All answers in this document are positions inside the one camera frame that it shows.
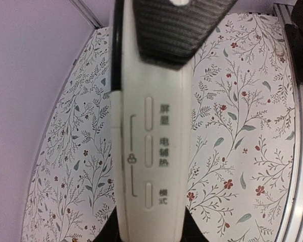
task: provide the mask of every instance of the white plastic device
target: white plastic device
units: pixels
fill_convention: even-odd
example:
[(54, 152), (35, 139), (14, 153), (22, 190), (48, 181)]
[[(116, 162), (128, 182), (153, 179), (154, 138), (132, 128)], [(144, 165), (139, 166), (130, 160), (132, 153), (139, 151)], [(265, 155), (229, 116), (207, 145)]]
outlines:
[(180, 242), (190, 135), (191, 65), (141, 60), (124, 1), (122, 90), (113, 91), (115, 198), (123, 242)]

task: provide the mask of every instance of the oval button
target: oval button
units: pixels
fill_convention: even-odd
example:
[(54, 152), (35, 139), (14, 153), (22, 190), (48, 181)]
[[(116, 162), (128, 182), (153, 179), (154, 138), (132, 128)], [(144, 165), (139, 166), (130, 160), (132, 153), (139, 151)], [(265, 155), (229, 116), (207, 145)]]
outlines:
[(145, 100), (145, 129), (147, 131), (153, 129), (153, 99), (151, 97)]
[(153, 185), (151, 183), (146, 184), (146, 208), (153, 207)]
[(153, 137), (151, 135), (145, 137), (145, 165), (153, 166)]

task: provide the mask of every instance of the curved panel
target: curved panel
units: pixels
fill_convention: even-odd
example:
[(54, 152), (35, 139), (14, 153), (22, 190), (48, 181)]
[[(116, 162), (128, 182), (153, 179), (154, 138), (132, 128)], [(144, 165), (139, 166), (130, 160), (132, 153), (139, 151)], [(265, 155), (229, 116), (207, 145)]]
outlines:
[[(92, 241), (114, 207), (107, 29), (97, 30), (54, 110), (23, 241)], [(210, 241), (274, 241), (293, 164), (294, 99), (277, 18), (231, 14), (192, 60), (186, 202)]]
[(57, 102), (33, 171), (22, 241), (93, 239), (114, 208), (108, 41), (108, 29), (94, 32)]

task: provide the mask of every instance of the metal frame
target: metal frame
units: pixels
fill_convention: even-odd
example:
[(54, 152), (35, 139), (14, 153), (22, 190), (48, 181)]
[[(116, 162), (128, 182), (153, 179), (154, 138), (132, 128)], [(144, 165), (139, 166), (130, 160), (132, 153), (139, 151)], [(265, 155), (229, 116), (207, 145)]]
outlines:
[(94, 15), (83, 0), (69, 0), (94, 29), (103, 28), (99, 19)]
[[(292, 24), (293, 6), (274, 4), (274, 13), (281, 25)], [(290, 46), (284, 33), (287, 51), (292, 60)], [(276, 236), (276, 242), (303, 241), (303, 82), (295, 74), (291, 61), (294, 101), (295, 101), (295, 146), (292, 175), (283, 219)]]

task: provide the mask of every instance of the white wall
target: white wall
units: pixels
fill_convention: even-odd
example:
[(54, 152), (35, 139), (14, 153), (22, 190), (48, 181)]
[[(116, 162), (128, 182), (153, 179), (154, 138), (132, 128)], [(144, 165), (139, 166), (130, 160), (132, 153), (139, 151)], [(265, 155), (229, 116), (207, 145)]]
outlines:
[(0, 242), (20, 241), (44, 128), (91, 31), (67, 0), (0, 0)]

